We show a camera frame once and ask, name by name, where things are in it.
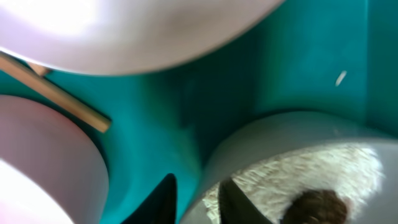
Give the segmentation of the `grey bowl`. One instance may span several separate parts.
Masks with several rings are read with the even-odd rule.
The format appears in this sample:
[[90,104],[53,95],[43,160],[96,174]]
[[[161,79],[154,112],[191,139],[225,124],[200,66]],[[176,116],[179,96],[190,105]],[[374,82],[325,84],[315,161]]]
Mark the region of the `grey bowl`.
[[355,143],[375,150],[386,177],[381,192],[371,197],[354,222],[397,223],[397,138],[347,119],[311,111],[259,119],[222,141],[206,163],[201,181],[180,222],[209,223],[201,203],[204,193],[237,170],[263,159]]

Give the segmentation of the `white rice pile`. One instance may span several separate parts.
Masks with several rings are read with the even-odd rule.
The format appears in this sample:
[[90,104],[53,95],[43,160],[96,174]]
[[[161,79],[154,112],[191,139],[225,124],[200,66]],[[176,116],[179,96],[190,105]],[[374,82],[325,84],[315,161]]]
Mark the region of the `white rice pile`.
[[232,179],[272,223],[282,218],[293,199],[306,190],[328,189],[357,218],[382,190],[382,163],[364,144],[332,144],[287,152],[237,170]]

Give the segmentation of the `pink bowl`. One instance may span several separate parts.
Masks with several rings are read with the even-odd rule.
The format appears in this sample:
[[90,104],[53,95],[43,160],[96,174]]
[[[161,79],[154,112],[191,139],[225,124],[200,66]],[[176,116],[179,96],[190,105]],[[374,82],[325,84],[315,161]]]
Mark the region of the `pink bowl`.
[[75,123],[1,96],[1,223],[99,223],[108,190],[104,160]]

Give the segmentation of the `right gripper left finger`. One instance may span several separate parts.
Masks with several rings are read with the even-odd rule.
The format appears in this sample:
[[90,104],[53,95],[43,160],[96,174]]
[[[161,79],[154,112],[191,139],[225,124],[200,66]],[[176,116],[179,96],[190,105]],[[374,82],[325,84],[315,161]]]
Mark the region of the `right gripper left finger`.
[[177,180],[169,173],[122,224],[175,224]]

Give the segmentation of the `brown food scrap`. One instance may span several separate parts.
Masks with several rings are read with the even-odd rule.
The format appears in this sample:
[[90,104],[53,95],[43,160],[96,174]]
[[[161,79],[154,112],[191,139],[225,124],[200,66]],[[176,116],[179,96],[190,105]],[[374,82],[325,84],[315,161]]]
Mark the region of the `brown food scrap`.
[[333,190],[308,190],[293,200],[282,224],[345,224],[348,208]]

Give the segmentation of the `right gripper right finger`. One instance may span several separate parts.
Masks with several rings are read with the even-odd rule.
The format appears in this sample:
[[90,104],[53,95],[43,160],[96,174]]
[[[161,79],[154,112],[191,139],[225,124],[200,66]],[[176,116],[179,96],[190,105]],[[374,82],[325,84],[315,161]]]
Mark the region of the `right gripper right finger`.
[[218,203],[221,224],[272,224],[232,179],[220,183]]

